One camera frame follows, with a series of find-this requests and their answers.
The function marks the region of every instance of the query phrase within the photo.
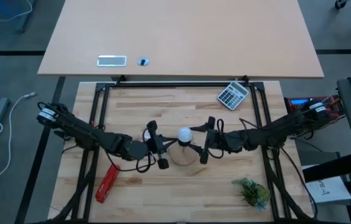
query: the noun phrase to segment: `light wood desk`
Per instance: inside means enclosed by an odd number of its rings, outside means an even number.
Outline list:
[[[97,67],[99,55],[127,65]],[[67,0],[38,73],[324,76],[297,0]]]
[[[271,118],[278,119],[286,114],[279,82],[264,82],[264,85]],[[241,129],[238,118],[255,123],[251,97],[247,97],[235,111],[230,111],[216,99],[221,90],[223,88],[219,87],[112,89],[106,109],[106,131],[125,133],[141,140],[142,131],[151,120],[157,121],[158,133],[167,137],[176,137],[178,129],[183,126],[204,124],[209,116],[222,118],[225,131]],[[80,83],[73,109],[75,116],[87,122],[94,91],[95,83]],[[262,107],[260,110],[265,121]],[[204,139],[205,133],[194,132],[194,143],[203,146]],[[68,142],[65,147],[74,144]],[[288,140],[285,150],[300,168],[294,141]],[[81,158],[82,150],[79,148],[63,154],[51,203],[53,208],[61,210],[74,193]],[[288,192],[302,210],[311,215],[311,204],[297,172],[285,155],[281,154],[280,160]],[[118,158],[115,161],[124,169],[135,167],[135,162]],[[273,219],[270,204],[265,211],[255,210],[241,201],[241,189],[231,184],[233,179],[247,177],[266,185],[260,149],[239,154],[226,153],[222,159],[210,157],[207,165],[200,164],[199,160],[186,167],[177,166],[170,159],[169,163],[170,168],[166,170],[159,170],[154,165],[145,174],[120,172],[106,202],[102,204],[93,199],[89,221],[264,222]],[[94,194],[109,166],[108,158],[100,150]],[[278,207],[282,214],[280,199]],[[58,214],[53,208],[49,218]]]

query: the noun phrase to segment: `white ball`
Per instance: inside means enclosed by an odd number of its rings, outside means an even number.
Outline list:
[[[178,130],[178,140],[189,142],[192,140],[192,131],[188,127],[183,127]]]

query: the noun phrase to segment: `calculator keypad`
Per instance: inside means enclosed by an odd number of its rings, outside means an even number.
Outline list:
[[[231,109],[235,109],[236,106],[242,101],[242,96],[235,96],[231,94],[229,89],[225,89],[224,92],[218,97]]]

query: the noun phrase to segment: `calculator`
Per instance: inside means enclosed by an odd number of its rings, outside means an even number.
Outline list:
[[[231,82],[217,97],[230,110],[234,110],[249,94],[249,91],[237,82]]]

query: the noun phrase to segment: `paper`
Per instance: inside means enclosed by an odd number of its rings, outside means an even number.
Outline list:
[[[302,169],[307,169],[312,166],[315,165],[302,166]],[[332,177],[309,182],[306,183],[306,186],[316,203],[351,199],[351,195],[345,188],[341,177]]]

